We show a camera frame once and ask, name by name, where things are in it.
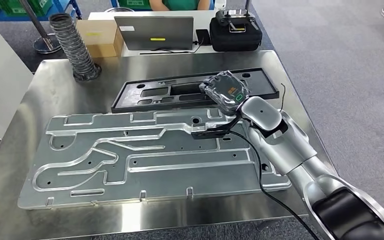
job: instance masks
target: laptop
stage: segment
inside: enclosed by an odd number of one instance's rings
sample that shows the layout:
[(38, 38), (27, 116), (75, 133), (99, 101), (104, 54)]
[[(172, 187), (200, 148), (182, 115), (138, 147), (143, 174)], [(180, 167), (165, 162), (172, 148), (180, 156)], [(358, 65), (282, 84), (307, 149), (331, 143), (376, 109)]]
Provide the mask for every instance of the laptop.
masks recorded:
[(129, 50), (191, 50), (191, 16), (115, 16)]

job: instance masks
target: cardboard box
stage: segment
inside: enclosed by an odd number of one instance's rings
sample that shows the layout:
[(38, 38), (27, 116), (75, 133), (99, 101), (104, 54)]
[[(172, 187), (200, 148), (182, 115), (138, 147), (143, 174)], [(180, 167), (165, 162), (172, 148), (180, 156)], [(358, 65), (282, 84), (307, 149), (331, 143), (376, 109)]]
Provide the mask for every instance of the cardboard box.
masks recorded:
[(76, 26), (92, 58), (122, 55), (123, 37), (115, 20), (78, 20)]

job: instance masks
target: yellow sticker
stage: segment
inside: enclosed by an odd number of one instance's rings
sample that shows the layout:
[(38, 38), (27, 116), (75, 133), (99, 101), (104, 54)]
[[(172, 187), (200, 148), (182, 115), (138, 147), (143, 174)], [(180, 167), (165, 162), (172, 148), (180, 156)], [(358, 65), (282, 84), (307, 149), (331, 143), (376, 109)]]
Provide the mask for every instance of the yellow sticker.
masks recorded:
[(164, 37), (151, 37), (151, 41), (165, 41)]
[(99, 36), (99, 35), (101, 35), (100, 32), (88, 32), (88, 33), (86, 33), (86, 36)]

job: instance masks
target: white desk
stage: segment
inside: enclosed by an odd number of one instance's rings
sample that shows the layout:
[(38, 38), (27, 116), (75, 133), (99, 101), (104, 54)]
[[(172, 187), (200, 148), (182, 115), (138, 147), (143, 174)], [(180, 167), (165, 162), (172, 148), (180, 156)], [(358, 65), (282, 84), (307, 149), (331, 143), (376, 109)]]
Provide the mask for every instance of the white desk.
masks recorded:
[[(113, 20), (116, 16), (123, 17), (193, 17), (193, 40), (197, 41), (197, 29), (210, 29), (210, 21), (216, 16), (216, 10), (207, 11), (135, 11), (135, 12), (91, 12), (88, 20)], [(197, 45), (189, 52), (194, 52), (198, 48)], [(195, 52), (196, 54), (214, 53), (212, 46), (201, 46)], [(169, 54), (166, 51), (131, 51), (123, 44), (121, 55), (123, 57), (138, 56), (140, 53), (161, 53)]]

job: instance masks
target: stainless steel table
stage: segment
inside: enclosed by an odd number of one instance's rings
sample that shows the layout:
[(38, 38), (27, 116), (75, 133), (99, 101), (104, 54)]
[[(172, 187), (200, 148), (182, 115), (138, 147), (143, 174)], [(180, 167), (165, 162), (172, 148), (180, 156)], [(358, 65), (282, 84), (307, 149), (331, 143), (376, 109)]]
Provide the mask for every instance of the stainless steel table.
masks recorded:
[[(66, 238), (202, 224), (271, 220), (290, 214), (262, 193), (194, 200), (23, 210), (17, 198), (48, 120), (54, 115), (108, 113), (125, 81), (263, 68), (282, 93), (283, 109), (308, 134), (318, 157), (332, 163), (274, 51), (102, 58), (100, 78), (77, 83), (68, 60), (41, 63), (0, 143), (0, 240)], [(280, 108), (281, 100), (269, 101)], [(274, 195), (305, 214), (293, 188)]]

